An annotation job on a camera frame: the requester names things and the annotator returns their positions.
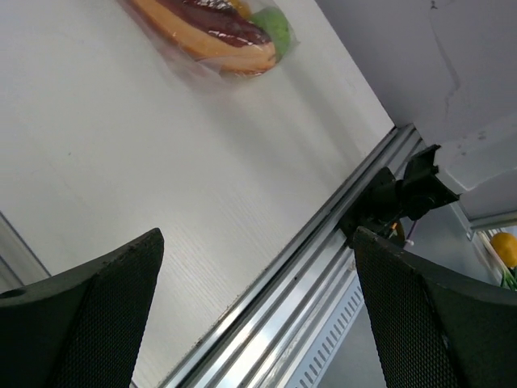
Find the black mechanical part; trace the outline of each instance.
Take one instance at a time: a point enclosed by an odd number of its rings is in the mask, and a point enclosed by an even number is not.
[[[403,179],[397,180],[388,167],[377,172],[339,222],[350,247],[359,226],[387,237],[400,218],[416,221],[430,210],[460,199],[436,178],[439,168],[434,161],[438,148],[439,145],[432,145],[411,157]]]

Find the packaged food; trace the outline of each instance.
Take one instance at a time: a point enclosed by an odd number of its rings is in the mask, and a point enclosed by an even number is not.
[[[260,75],[296,39],[268,0],[120,0],[171,68],[192,77]]]

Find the hole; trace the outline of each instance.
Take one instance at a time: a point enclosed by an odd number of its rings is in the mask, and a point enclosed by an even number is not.
[[[323,360],[323,362],[326,362],[326,358],[325,358],[325,356],[323,356],[323,353],[321,350],[318,350],[317,354],[320,356],[320,358]]]
[[[316,377],[317,377],[317,371],[316,371],[316,368],[314,368],[314,366],[313,366],[312,364],[311,364],[311,365],[309,365],[309,368],[310,368],[310,370],[313,372],[314,376],[316,376]]]
[[[27,291],[25,289],[10,289],[5,293],[0,293],[0,299],[7,299],[9,297],[20,297],[24,295]]]
[[[312,378],[312,377],[310,377],[310,375],[309,375],[309,373],[308,373],[308,372],[305,372],[305,373],[304,373],[304,376],[305,376],[305,378],[306,378],[307,380],[309,380],[309,382],[310,382],[311,384],[313,384],[313,383],[314,383],[313,378]]]
[[[314,357],[313,359],[314,359],[314,362],[316,363],[317,367],[319,369],[321,369],[322,368],[322,363],[316,357]]]

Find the gray wall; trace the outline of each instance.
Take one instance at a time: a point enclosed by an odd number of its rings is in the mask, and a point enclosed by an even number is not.
[[[393,121],[428,144],[517,112],[516,0],[317,2]],[[500,213],[514,192],[517,173],[463,202],[471,217]]]

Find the white panel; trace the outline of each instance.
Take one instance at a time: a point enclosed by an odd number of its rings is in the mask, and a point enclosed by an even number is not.
[[[0,209],[51,273],[166,239],[135,382],[156,386],[392,122],[312,0],[300,46],[214,94],[115,0],[0,5]]]

